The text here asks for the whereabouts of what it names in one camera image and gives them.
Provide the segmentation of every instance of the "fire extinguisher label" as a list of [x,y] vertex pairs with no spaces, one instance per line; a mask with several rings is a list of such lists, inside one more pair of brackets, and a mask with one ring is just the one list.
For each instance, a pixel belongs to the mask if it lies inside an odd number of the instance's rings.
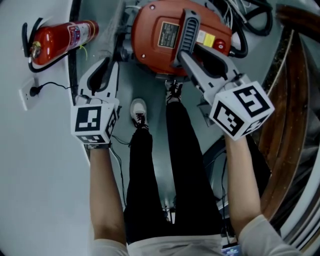
[[90,40],[91,28],[89,24],[83,23],[78,25],[68,26],[70,34],[70,42],[66,51],[84,45]]

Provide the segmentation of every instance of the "black pants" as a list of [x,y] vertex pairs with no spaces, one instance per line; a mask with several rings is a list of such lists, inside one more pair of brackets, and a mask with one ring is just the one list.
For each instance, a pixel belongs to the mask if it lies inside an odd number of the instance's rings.
[[176,190],[175,224],[162,211],[149,131],[131,140],[130,182],[124,221],[129,244],[154,237],[220,234],[222,217],[205,173],[203,156],[187,110],[180,102],[166,107],[170,157]]

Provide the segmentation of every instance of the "shoelace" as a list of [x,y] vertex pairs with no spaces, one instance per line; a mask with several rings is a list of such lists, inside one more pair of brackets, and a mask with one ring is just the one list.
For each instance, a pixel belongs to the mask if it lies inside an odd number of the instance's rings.
[[167,100],[170,100],[172,98],[179,99],[182,91],[182,86],[178,86],[177,83],[176,84],[172,83],[168,91],[170,92],[170,95]]
[[136,119],[138,120],[138,122],[135,123],[135,127],[137,127],[137,128],[143,128],[143,127],[148,128],[148,126],[145,123],[145,121],[146,121],[145,114],[138,113],[138,114],[135,114],[135,115],[136,115]]

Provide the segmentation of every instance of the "yellow sticker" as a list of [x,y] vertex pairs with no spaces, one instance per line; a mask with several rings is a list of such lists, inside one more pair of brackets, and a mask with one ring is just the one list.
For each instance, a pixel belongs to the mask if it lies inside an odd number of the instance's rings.
[[213,34],[206,33],[203,45],[212,47],[214,45],[216,37]]

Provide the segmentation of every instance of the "white shirt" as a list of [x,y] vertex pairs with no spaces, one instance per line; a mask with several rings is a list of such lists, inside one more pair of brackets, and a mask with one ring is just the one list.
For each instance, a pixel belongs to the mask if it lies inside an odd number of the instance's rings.
[[[221,256],[221,236],[164,236],[123,244],[97,239],[92,256]],[[252,220],[241,232],[239,243],[243,256],[301,256],[285,244],[263,215]]]

